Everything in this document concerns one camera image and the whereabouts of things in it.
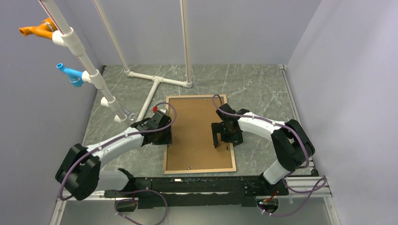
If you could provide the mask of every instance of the blue object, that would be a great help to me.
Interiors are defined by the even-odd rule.
[[[62,63],[59,63],[57,65],[57,68],[66,75],[68,75],[69,81],[72,83],[73,86],[81,87],[83,85],[84,83],[82,79],[83,72],[71,68],[66,68]]]

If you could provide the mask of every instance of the cork board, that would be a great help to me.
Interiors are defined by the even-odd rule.
[[[212,97],[167,96],[166,101],[177,110],[177,120],[171,126],[173,143],[164,150],[163,174],[236,171],[233,145],[222,142],[220,136],[220,145],[213,145],[211,124],[221,119],[215,113]],[[226,103],[227,96],[221,97]]]

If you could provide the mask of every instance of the pipe elbow fitting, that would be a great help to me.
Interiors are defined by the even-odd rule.
[[[36,27],[21,27],[19,32],[28,36],[34,34],[41,38],[52,39],[53,32],[57,30],[57,27],[54,25],[53,21],[50,18],[43,20],[43,22]]]

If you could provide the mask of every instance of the gray wall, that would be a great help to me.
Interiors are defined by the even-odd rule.
[[[95,59],[68,6],[62,0],[57,3]],[[54,175],[69,147],[83,139],[94,98],[92,85],[74,88],[55,68],[62,62],[83,70],[68,49],[18,32],[45,18],[37,1],[4,1],[0,7],[2,225],[50,222],[60,186]]]
[[[179,0],[100,0],[130,64],[184,63]],[[321,0],[188,0],[194,64],[287,64]],[[68,0],[101,64],[120,64],[92,1]]]
[[[398,1],[324,0],[287,76],[342,224],[398,221]]]

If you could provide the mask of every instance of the white pvc pipe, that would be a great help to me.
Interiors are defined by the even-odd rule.
[[[155,94],[156,88],[159,85],[159,81],[154,81],[151,90],[149,91],[148,97],[146,97],[146,100],[144,102],[144,105],[142,106],[141,111],[139,112],[139,115],[137,117],[137,121],[141,121],[144,116],[146,111],[148,110],[149,104],[152,101],[152,98]]]
[[[88,58],[88,55],[86,52],[83,53],[83,55],[77,57],[84,68],[87,70],[88,74],[96,74],[97,69],[95,68],[94,64],[91,62],[90,58]]]
[[[188,36],[188,16],[187,16],[187,1],[180,0],[181,6],[181,21],[183,25],[183,40],[184,40],[184,57],[185,57],[185,74],[187,83],[192,83],[192,67],[191,55],[189,51],[189,36]]]
[[[84,66],[84,68],[88,72],[88,74],[90,76],[96,76],[96,75],[102,76],[101,74],[99,74],[98,70],[95,68],[94,64],[92,63],[90,58],[87,56],[86,52],[83,52],[84,47],[81,44],[80,39],[77,37],[77,35],[75,33],[73,33],[74,31],[69,27],[68,22],[66,22],[62,13],[60,12],[58,7],[54,3],[54,0],[38,0],[38,1],[41,4],[41,6],[43,7],[43,9],[47,12],[47,14],[51,18],[51,20],[54,22],[55,26],[58,28],[58,30],[63,35],[67,35],[68,37],[74,35],[74,37],[76,38],[76,39],[74,39],[74,41],[76,43],[78,43],[78,45],[76,45],[77,47],[73,45],[73,47],[78,48],[78,46],[80,46],[81,49],[79,49],[79,50],[81,50],[81,52],[82,52],[82,53],[74,53],[74,54],[76,54],[77,58],[82,63],[82,65]],[[68,46],[68,48],[71,50],[72,53],[76,50],[76,49],[72,49],[69,46]],[[108,102],[113,101],[115,98],[113,97],[113,95],[109,91],[108,87],[106,86],[105,81],[102,81],[102,82],[104,83],[104,85],[103,85],[103,87],[101,86],[101,88],[99,90],[102,92],[102,94],[104,95],[104,97],[107,99]],[[116,104],[116,106],[113,108],[113,111],[119,117],[121,122],[123,122],[127,126],[130,125],[130,122],[128,121],[127,116],[123,113],[119,104]]]
[[[127,76],[137,77],[137,78],[146,79],[146,80],[150,80],[150,81],[156,81],[157,80],[160,83],[169,83],[169,84],[182,86],[182,87],[185,87],[185,88],[192,87],[192,83],[188,84],[185,81],[176,81],[176,80],[172,80],[172,79],[163,78],[161,76],[151,76],[151,75],[139,74],[139,73],[135,73],[135,72],[132,72],[132,71],[130,71],[127,74]]]
[[[126,58],[123,55],[123,52],[122,52],[122,50],[120,48],[119,43],[117,42],[117,39],[115,37],[115,33],[112,30],[112,26],[110,25],[109,20],[108,20],[108,18],[106,17],[106,15],[104,13],[104,8],[102,7],[102,4],[99,1],[97,1],[97,0],[92,0],[92,1],[93,1],[94,5],[95,5],[95,7],[97,9],[99,17],[102,20],[102,23],[105,26],[105,29],[108,32],[109,37],[111,38],[111,42],[112,42],[113,46],[115,47],[117,55],[120,58],[120,62],[122,62],[124,71],[130,72],[129,65],[127,65]]]
[[[53,0],[38,0],[38,2],[62,34],[69,34],[72,31]]]

